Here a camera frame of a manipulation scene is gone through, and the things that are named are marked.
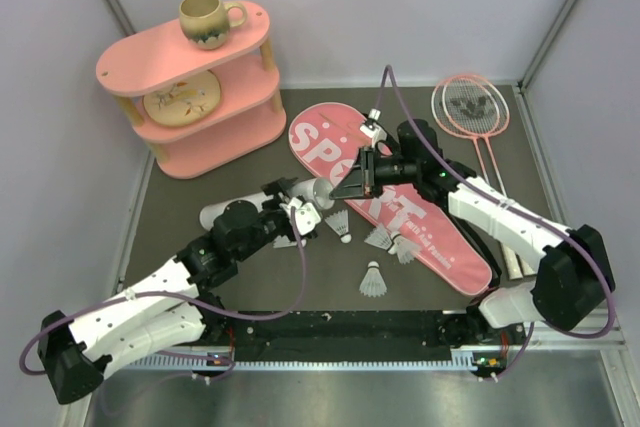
shelf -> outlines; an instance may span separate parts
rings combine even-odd
[[[277,92],[280,82],[278,69],[264,70],[262,58],[255,54],[219,65],[211,71],[218,77],[222,91],[220,105],[211,114],[183,127],[165,127],[151,120],[140,99],[136,107],[144,123],[134,126],[135,132],[149,142],[175,142],[266,102]]]
[[[258,4],[241,2],[247,21],[232,29],[219,49],[201,50],[190,44],[175,19],[113,44],[98,60],[96,77],[113,95],[137,97],[257,49],[267,39],[269,15]],[[231,19],[240,15],[238,9],[229,12]]]
[[[165,146],[169,160],[159,163],[171,177],[191,179],[276,140],[287,123],[271,102]]]

robotic hand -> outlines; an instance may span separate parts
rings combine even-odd
[[[382,195],[385,185],[411,183],[423,199],[513,249],[537,275],[517,287],[497,289],[482,300],[479,310],[491,327],[545,320],[568,331],[605,300],[597,275],[572,243],[595,260],[610,291],[615,289],[604,243],[595,229],[583,225],[572,230],[542,219],[492,189],[467,166],[444,160],[436,133],[425,120],[413,120],[414,126],[409,121],[400,124],[396,141],[378,124],[379,116],[374,109],[362,124],[360,130],[371,139],[371,145],[360,148],[331,198],[369,199]],[[390,155],[381,152],[382,146]],[[442,165],[443,160],[448,168]]]
[[[306,199],[294,180],[279,179],[263,186],[261,210],[247,200],[226,204],[208,233],[106,301],[109,308],[82,315],[44,336],[38,356],[58,402],[68,404],[84,397],[120,368],[154,352],[200,339],[218,341],[226,330],[226,317],[177,297],[222,309],[211,289],[236,275],[239,262],[276,237],[296,240],[292,216],[301,238],[315,237],[321,207],[313,201],[317,200],[314,193],[309,192],[313,200]],[[54,312],[43,320],[42,328],[64,317]]]

mug rim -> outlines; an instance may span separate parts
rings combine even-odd
[[[216,12],[220,8],[220,6],[222,5],[222,0],[217,0],[218,1],[218,5],[211,12],[208,12],[208,13],[206,13],[204,15],[189,15],[189,14],[185,13],[184,10],[183,10],[183,6],[184,6],[185,2],[187,2],[187,1],[189,1],[189,0],[182,0],[182,2],[180,2],[180,14],[182,14],[185,17],[189,17],[190,19],[201,19],[203,17],[207,17],[207,16],[213,14],[214,12]]]

mug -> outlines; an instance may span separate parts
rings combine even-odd
[[[242,11],[239,20],[229,20],[229,10]],[[233,27],[247,20],[247,9],[240,2],[222,0],[183,0],[180,4],[180,28],[199,49],[213,50],[224,44]]]

shuttlecock feather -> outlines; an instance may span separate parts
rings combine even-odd
[[[369,245],[386,250],[392,255],[396,253],[398,248],[396,244],[393,243],[393,240],[391,240],[391,237],[389,236],[389,232],[387,232],[387,229],[382,224],[378,224],[378,226],[373,229],[369,235],[367,235],[367,238],[364,239],[364,241]]]
[[[349,233],[349,212],[347,209],[330,215],[324,219],[324,221],[329,227],[331,227],[331,230],[340,236],[340,240],[343,244],[351,242],[351,234]]]
[[[398,262],[401,264],[408,264],[415,258],[415,254],[420,252],[420,246],[400,235],[400,232],[393,232],[391,234],[391,240],[396,246]]]
[[[288,237],[280,235],[273,241],[274,249],[283,249],[285,247],[295,247],[298,243],[295,240],[289,240]],[[302,239],[302,246],[307,245],[307,239]]]
[[[380,265],[377,262],[369,262],[367,274],[360,284],[360,293],[366,297],[380,297],[387,293],[387,286],[380,274]]]

